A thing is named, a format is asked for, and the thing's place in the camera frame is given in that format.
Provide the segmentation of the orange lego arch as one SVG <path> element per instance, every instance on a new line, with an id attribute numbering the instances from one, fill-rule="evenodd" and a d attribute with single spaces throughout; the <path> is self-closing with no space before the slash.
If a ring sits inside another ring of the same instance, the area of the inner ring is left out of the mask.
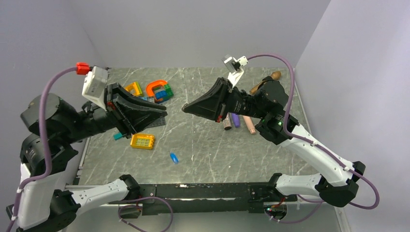
<path id="1" fill-rule="evenodd" d="M 153 82 L 147 84 L 147 86 L 146 86 L 147 96 L 148 97 L 155 96 L 154 89 L 164 87 L 166 84 L 168 84 L 168 82 L 165 81 L 165 80 L 156 80 L 156 81 L 153 81 Z"/>

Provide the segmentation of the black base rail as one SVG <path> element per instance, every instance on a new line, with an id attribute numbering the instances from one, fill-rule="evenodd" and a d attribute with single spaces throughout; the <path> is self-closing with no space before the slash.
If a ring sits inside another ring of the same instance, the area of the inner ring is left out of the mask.
<path id="1" fill-rule="evenodd" d="M 141 185 L 136 196 L 144 216 L 168 213 L 235 212 L 263 213 L 264 208 L 296 202 L 296 195 L 283 196 L 267 182 Z"/>

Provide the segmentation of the glitter microphone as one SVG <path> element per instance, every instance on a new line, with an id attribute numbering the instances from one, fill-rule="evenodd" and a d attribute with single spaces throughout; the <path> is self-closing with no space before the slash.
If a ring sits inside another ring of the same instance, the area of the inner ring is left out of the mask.
<path id="1" fill-rule="evenodd" d="M 226 115 L 226 117 L 224 118 L 222 122 L 223 122 L 224 130 L 230 130 L 232 128 L 231 119 L 230 119 L 229 114 Z"/>

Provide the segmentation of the teal lego brick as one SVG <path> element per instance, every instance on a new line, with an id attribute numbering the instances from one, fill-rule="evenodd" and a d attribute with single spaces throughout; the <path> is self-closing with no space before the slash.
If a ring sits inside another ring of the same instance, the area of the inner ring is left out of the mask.
<path id="1" fill-rule="evenodd" d="M 123 138 L 123 135 L 119 132 L 119 133 L 114 134 L 113 138 L 114 138 L 115 141 L 117 141 L 117 140 Z"/>

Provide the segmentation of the pink microphone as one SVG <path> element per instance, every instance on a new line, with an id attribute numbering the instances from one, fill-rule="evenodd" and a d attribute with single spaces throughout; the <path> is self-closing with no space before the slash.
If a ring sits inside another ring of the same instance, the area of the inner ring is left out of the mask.
<path id="1" fill-rule="evenodd" d="M 253 124 L 253 122 L 252 122 L 251 117 L 249 117 L 249 116 L 242 116 L 242 118 L 243 118 L 243 120 L 244 120 L 244 122 L 245 122 L 245 124 L 246 124 L 246 126 L 247 126 L 247 128 L 248 128 L 248 130 L 249 130 L 249 132 L 250 132 L 250 134 L 255 134 L 255 133 L 256 133 L 256 129 L 255 129 L 255 126 L 254 126 L 254 124 Z"/>

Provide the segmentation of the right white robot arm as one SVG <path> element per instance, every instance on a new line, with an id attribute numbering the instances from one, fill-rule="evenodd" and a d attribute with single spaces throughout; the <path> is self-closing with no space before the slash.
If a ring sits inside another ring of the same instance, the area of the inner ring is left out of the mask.
<path id="1" fill-rule="evenodd" d="M 295 117 L 285 116 L 288 98 L 277 80 L 265 78 L 254 94 L 248 94 L 220 77 L 206 94 L 185 104 L 182 111 L 215 122 L 229 113 L 257 118 L 255 128 L 264 139 L 294 152 L 316 169 L 312 175 L 274 174 L 266 189 L 271 200 L 298 194 L 319 197 L 332 206 L 346 206 L 356 197 L 357 181 L 365 165 L 325 153 L 323 144 L 315 141 Z"/>

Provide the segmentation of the purple microphone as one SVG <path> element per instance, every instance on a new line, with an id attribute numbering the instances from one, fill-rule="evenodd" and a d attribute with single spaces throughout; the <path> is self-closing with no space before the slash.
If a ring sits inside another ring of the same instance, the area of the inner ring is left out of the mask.
<path id="1" fill-rule="evenodd" d="M 235 113 L 231 113 L 231 117 L 233 120 L 233 124 L 235 128 L 239 128 L 240 127 L 240 118 L 239 115 L 235 114 Z"/>

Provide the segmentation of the green blue lego bricks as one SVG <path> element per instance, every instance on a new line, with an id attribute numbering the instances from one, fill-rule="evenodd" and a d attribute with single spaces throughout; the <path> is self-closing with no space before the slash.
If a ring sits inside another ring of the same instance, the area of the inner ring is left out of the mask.
<path id="1" fill-rule="evenodd" d="M 162 103 L 168 101 L 174 96 L 174 93 L 169 84 L 154 87 L 153 91 L 155 103 Z"/>

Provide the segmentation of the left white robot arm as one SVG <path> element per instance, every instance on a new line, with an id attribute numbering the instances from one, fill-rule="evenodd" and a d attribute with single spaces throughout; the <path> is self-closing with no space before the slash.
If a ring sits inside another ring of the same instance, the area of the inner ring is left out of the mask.
<path id="1" fill-rule="evenodd" d="M 72 144 L 113 128 L 130 138 L 167 114 L 165 106 L 133 96 L 119 84 L 105 87 L 99 99 L 87 101 L 81 111 L 49 90 L 46 87 L 21 114 L 30 136 L 21 146 L 22 179 L 15 203 L 7 207 L 10 223 L 19 232 L 57 232 L 103 204 L 136 201 L 140 186 L 129 174 L 83 192 L 67 190 L 63 177 L 79 157 Z"/>

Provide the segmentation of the dark grey lego baseplate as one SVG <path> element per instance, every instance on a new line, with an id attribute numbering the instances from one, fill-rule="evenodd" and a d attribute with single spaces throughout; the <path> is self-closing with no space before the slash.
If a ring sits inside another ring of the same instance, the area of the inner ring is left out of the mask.
<path id="1" fill-rule="evenodd" d="M 166 125 L 166 120 L 165 120 L 165 117 L 161 116 L 160 118 L 158 118 L 155 121 L 153 121 L 152 123 L 150 123 L 146 127 L 146 129 L 159 127 L 159 126 L 164 126 L 164 125 Z"/>

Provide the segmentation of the orange lego window piece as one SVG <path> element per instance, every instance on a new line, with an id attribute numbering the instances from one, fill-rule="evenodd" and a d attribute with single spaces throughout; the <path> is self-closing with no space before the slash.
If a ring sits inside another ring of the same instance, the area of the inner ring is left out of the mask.
<path id="1" fill-rule="evenodd" d="M 155 143 L 155 136 L 152 134 L 134 134 L 130 140 L 130 146 L 134 149 L 152 150 Z"/>

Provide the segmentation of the blue key tag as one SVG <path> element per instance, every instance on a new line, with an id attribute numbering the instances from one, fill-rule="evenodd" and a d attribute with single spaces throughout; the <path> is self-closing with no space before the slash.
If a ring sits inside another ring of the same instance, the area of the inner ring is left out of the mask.
<path id="1" fill-rule="evenodd" d="M 178 158 L 177 158 L 177 156 L 176 156 L 175 153 L 171 152 L 171 153 L 170 153 L 170 158 L 171 158 L 171 160 L 172 160 L 172 162 L 173 162 L 174 164 L 178 164 L 178 163 L 179 163 L 179 160 L 178 160 Z"/>

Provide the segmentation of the gold microphone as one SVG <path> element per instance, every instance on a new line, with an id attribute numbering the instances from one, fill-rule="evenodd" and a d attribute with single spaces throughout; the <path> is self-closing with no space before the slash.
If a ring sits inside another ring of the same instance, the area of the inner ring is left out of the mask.
<path id="1" fill-rule="evenodd" d="M 281 76 L 282 76 L 281 71 L 275 71 L 275 72 L 271 73 L 269 76 L 263 78 L 260 83 L 256 84 L 256 85 L 249 91 L 249 94 L 250 94 L 250 95 L 255 94 L 256 91 L 257 91 L 265 82 L 270 81 L 270 80 L 278 81 L 278 80 L 281 78 Z"/>

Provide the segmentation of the orange yellow lego frame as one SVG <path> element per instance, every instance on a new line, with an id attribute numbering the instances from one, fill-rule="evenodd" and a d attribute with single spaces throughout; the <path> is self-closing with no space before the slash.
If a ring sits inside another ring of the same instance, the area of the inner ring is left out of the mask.
<path id="1" fill-rule="evenodd" d="M 136 97 L 143 97 L 144 93 L 138 82 L 133 82 L 125 87 L 125 89 Z"/>

